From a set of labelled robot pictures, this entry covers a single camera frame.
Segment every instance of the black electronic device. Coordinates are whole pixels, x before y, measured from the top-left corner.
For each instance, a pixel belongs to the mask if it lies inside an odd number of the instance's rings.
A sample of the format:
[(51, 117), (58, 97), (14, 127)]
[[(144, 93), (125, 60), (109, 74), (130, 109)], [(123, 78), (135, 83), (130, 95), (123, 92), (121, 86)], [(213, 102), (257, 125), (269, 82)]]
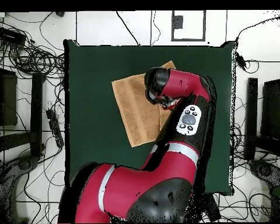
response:
[(0, 126), (16, 125), (16, 86), (18, 84), (15, 72), (0, 69)]
[(280, 139), (280, 79), (265, 82), (262, 93), (260, 134), (267, 138)]
[(57, 16), (63, 17), (65, 12), (55, 12)]
[(280, 186), (280, 168), (263, 160), (249, 162), (251, 173), (260, 180), (264, 180), (269, 188)]
[(56, 145), (61, 149), (64, 146), (64, 140), (61, 135), (56, 113), (52, 109), (47, 110), (45, 113), (47, 114), (47, 118), (49, 119), (49, 126), (55, 137)]
[(3, 27), (0, 27), (0, 40), (8, 43), (24, 46), (26, 41), (26, 36), (22, 33), (11, 31), (8, 29), (4, 29)]

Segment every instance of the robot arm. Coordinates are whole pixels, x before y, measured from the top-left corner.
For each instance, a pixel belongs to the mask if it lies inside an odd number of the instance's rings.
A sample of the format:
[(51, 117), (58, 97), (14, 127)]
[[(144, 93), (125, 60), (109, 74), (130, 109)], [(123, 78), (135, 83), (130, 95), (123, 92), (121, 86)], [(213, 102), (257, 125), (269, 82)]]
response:
[[(141, 169), (87, 164), (64, 191), (58, 223), (183, 222), (201, 158), (211, 94), (193, 73), (152, 68), (146, 96), (174, 110)], [(180, 101), (175, 106), (174, 100)]]

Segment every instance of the black cable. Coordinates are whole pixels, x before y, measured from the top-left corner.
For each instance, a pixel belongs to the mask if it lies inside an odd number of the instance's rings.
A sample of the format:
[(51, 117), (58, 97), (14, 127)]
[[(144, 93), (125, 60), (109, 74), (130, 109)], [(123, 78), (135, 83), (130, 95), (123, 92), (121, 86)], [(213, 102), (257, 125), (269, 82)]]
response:
[(18, 21), (20, 21), (20, 22), (26, 22), (26, 23), (40, 23), (40, 22), (42, 22), (42, 20), (40, 20), (40, 21), (38, 21), (38, 22), (27, 22), (27, 21), (25, 21), (25, 20), (19, 20), (19, 19), (15, 18), (15, 17), (11, 16), (10, 14), (6, 14), (6, 15), (9, 16), (9, 17), (11, 17), (11, 18), (14, 18), (14, 19), (16, 19), (16, 20), (18, 20)]
[[(49, 166), (51, 165), (51, 163), (53, 162), (54, 158), (61, 152), (61, 150), (62, 150), (62, 149), (59, 149), (59, 151), (58, 151), (56, 154), (54, 154), (54, 155), (50, 156), (49, 158), (46, 158), (46, 159), (45, 159), (45, 160), (48, 160), (48, 159), (50, 159), (50, 158), (53, 158), (52, 161), (49, 163), (49, 165), (45, 168), (45, 170), (48, 169), (48, 167), (49, 167)], [(26, 188), (28, 188), (29, 186), (31, 186), (31, 184), (34, 183), (43, 173), (44, 173), (44, 172), (40, 173)], [(18, 195), (16, 196), (16, 198), (17, 198), (22, 192), (24, 192), (24, 190), (21, 191), (20, 193), (18, 193)]]
[[(256, 215), (256, 214), (254, 214), (254, 213), (252, 212), (251, 200), (252, 200), (253, 197), (255, 197), (255, 196), (257, 196), (257, 195), (262, 195), (263, 197), (266, 197), (266, 198), (268, 198), (269, 200), (271, 200), (271, 198), (270, 198), (269, 196), (267, 196), (267, 195), (265, 195), (265, 194), (263, 194), (263, 193), (255, 193), (255, 194), (253, 194), (253, 195), (249, 198), (249, 200), (248, 200), (249, 210), (250, 210), (250, 214), (251, 214), (251, 217), (252, 217), (252, 219), (254, 220), (254, 222), (257, 222), (257, 221), (256, 221), (256, 219), (255, 219), (255, 217), (254, 217), (254, 215)], [(267, 209), (268, 209), (267, 207), (265, 207), (265, 206), (262, 205), (261, 209), (263, 209), (263, 208), (265, 208), (266, 211), (267, 211)], [(267, 216), (267, 217), (270, 217), (270, 216), (267, 215), (266, 213), (263, 213), (263, 212), (261, 212), (261, 213), (262, 213), (263, 215)]]
[(34, 220), (36, 219), (36, 217), (37, 217), (37, 216), (39, 215), (39, 213), (40, 213), (41, 205), (40, 205), (40, 203), (37, 202), (34, 198), (32, 198), (31, 196), (29, 196), (28, 193), (27, 193), (27, 191), (26, 191), (26, 186), (27, 186), (27, 183), (28, 183), (28, 181), (29, 181), (29, 174), (30, 174), (30, 173), (28, 173), (28, 178), (27, 178), (26, 183), (25, 183), (25, 185), (24, 185), (24, 192), (25, 192), (26, 196), (27, 196), (30, 200), (32, 200), (32, 201), (34, 201), (35, 203), (37, 203), (37, 204), (39, 205), (39, 207), (40, 207), (39, 210), (38, 210), (38, 212), (36, 213), (35, 217), (33, 218), (32, 222), (31, 222), (31, 224), (33, 224)]
[(155, 14), (154, 14), (154, 16), (153, 16), (153, 25), (158, 29), (158, 31), (159, 31), (159, 36), (158, 36), (157, 40), (155, 40), (151, 45), (153, 45), (155, 42), (157, 42), (157, 41), (159, 40), (159, 38), (160, 38), (160, 35), (161, 35), (160, 29), (159, 29), (159, 28), (156, 26), (156, 24), (155, 24), (155, 17), (156, 17), (156, 10), (155, 10)]
[(53, 14), (53, 12), (51, 12), (50, 14), (48, 14), (46, 17), (45, 17), (45, 19), (40, 23), (40, 35), (42, 36), (42, 38), (44, 38), (44, 40), (48, 43), (48, 44), (50, 44), (52, 47), (54, 47), (44, 36), (43, 36), (43, 34), (41, 33), (41, 25), (44, 23), (44, 21), (45, 20), (47, 20), (47, 18), (50, 16), (50, 15), (52, 15)]
[(130, 33), (130, 35), (133, 37), (133, 39), (136, 41), (138, 46), (141, 46), (140, 43), (137, 42), (135, 36), (132, 34), (132, 32), (129, 30), (129, 28), (127, 27), (127, 25), (125, 24), (124, 20), (121, 18), (121, 16), (118, 14), (118, 11), (116, 11), (117, 16), (119, 17), (119, 19), (122, 21), (122, 23), (124, 24), (125, 28), (128, 30), (128, 32)]
[[(41, 21), (41, 25), (43, 24), (43, 22), (49, 17), (49, 15), (43, 20)], [(63, 80), (64, 80), (64, 54), (60, 54), (60, 55), (56, 55), (55, 51), (48, 48), (48, 47), (45, 47), (43, 45), (39, 45), (39, 46), (35, 46), (35, 42), (32, 40), (32, 36), (30, 33), (26, 32), (26, 31), (22, 31), (22, 30), (19, 30), (9, 24), (6, 24), (8, 26), (10, 26), (10, 29), (13, 29), (15, 30), (16, 32), (19, 32), (19, 33), (23, 33), (25, 36), (26, 36), (26, 44), (24, 46), (19, 46), (19, 45), (14, 45), (14, 44), (9, 44), (9, 43), (6, 43), (6, 42), (2, 42), (0, 41), (0, 52), (3, 53), (2, 54), (2, 59), (1, 61), (3, 62), (3, 66), (5, 65), (4, 64), (4, 58), (9, 58), (9, 60), (11, 61), (12, 65), (11, 66), (7, 66), (8, 68), (10, 68), (10, 70), (16, 70), (18, 72), (18, 74), (20, 75), (20, 78), (19, 79), (31, 79), (31, 77), (29, 78), (28, 76), (24, 76), (23, 74), (26, 74), (26, 75), (32, 75), (33, 73), (38, 73), (38, 72), (41, 72), (42, 74), (44, 74), (47, 78), (47, 81), (52, 84), (52, 86), (55, 87), (55, 96), (56, 96), (56, 104), (54, 106), (54, 108), (56, 106), (59, 106), (62, 110), (62, 113), (64, 113), (62, 107), (60, 106), (63, 105), (64, 106), (64, 103), (61, 101), (60, 99), (60, 94), (63, 90), (63, 88), (61, 88), (61, 84), (63, 83)], [(60, 83), (57, 84), (57, 85), (54, 85), (53, 83), (51, 83), (48, 78), (50, 79), (60, 79)], [(56, 92), (56, 89), (57, 87), (59, 86), (59, 92), (57, 93)], [(21, 99), (18, 99), (18, 100), (23, 100), (25, 99), (25, 101), (27, 101), (29, 104), (31, 104), (26, 98), (21, 98)], [(21, 122), (24, 126), (24, 129), (25, 131), (27, 132), (27, 128), (25, 127), (22, 119), (21, 119)], [(62, 149), (59, 149), (58, 152), (48, 158), (44, 158), (42, 161), (40, 161), (39, 163), (41, 162), (45, 162), (46, 160), (48, 159), (52, 159), (52, 161), (50, 162), (50, 164), (53, 162), (53, 160), (55, 159), (55, 157), (62, 151)], [(21, 191), (17, 197), (22, 193), (24, 192), (27, 197), (29, 197), (32, 201), (26, 201), (26, 202), (33, 202), (33, 203), (37, 203), (39, 206), (40, 206), (40, 210), (41, 210), (41, 203), (48, 203), (48, 205), (46, 206), (45, 208), (45, 215), (44, 217), (40, 220), (42, 221), (44, 218), (46, 218), (49, 222), (49, 218), (47, 215), (50, 213), (50, 203), (56, 203), (56, 202), (49, 202), (49, 200), (47, 202), (41, 202), (41, 201), (36, 201), (35, 199), (33, 199), (31, 196), (29, 196), (26, 192), (26, 189), (31, 185), (33, 184), (43, 173), (46, 173), (46, 169), (50, 166), (50, 164), (45, 168), (44, 167), (44, 171), (36, 178), (34, 179), (29, 185), (28, 184), (28, 181), (29, 179), (26, 181), (26, 184), (25, 184), (25, 187), (24, 187), (24, 190)], [(12, 168), (12, 166), (16, 166), (18, 165), (17, 162), (15, 162), (15, 164), (12, 164), (11, 166), (8, 166), (8, 170)]]
[[(48, 177), (47, 177), (48, 181), (50, 182), (50, 183), (49, 183), (49, 186), (48, 186), (48, 201), (49, 201), (49, 190), (50, 190), (50, 185), (51, 185), (51, 184), (55, 185), (55, 184), (52, 182), (52, 180), (53, 180), (53, 178), (55, 177), (55, 175), (58, 174), (58, 173), (60, 173), (60, 172), (64, 172), (64, 173), (65, 173), (65, 171), (61, 171), (61, 170), (60, 170), (60, 171), (57, 171), (57, 172), (52, 176), (52, 178), (51, 178), (50, 180), (49, 180)], [(51, 222), (49, 221), (49, 218), (50, 218), (50, 209), (48, 209), (48, 219), (47, 219), (47, 220), (48, 220), (48, 223), (51, 224)]]

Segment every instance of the green mat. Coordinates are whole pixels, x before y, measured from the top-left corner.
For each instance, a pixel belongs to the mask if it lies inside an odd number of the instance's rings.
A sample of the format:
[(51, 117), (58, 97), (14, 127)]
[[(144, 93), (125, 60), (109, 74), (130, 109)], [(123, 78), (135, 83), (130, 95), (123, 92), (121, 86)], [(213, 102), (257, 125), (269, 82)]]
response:
[(217, 91), (216, 120), (205, 192), (232, 194), (229, 185), (232, 50), (185, 46), (78, 46), (69, 48), (70, 179), (87, 162), (140, 168), (153, 143), (132, 148), (111, 82), (145, 73), (172, 60), (177, 69), (209, 76)]

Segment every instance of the brown towel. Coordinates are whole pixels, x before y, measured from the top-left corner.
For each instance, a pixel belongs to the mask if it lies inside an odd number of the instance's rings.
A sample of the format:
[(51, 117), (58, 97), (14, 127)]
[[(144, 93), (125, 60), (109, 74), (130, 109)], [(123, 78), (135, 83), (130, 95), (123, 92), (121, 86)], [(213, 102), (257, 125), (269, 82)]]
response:
[[(162, 67), (175, 69), (172, 61)], [(144, 76), (145, 74), (134, 75), (112, 82), (115, 99), (132, 147), (155, 141), (170, 114), (170, 110), (164, 110), (159, 104), (153, 105), (147, 100)]]

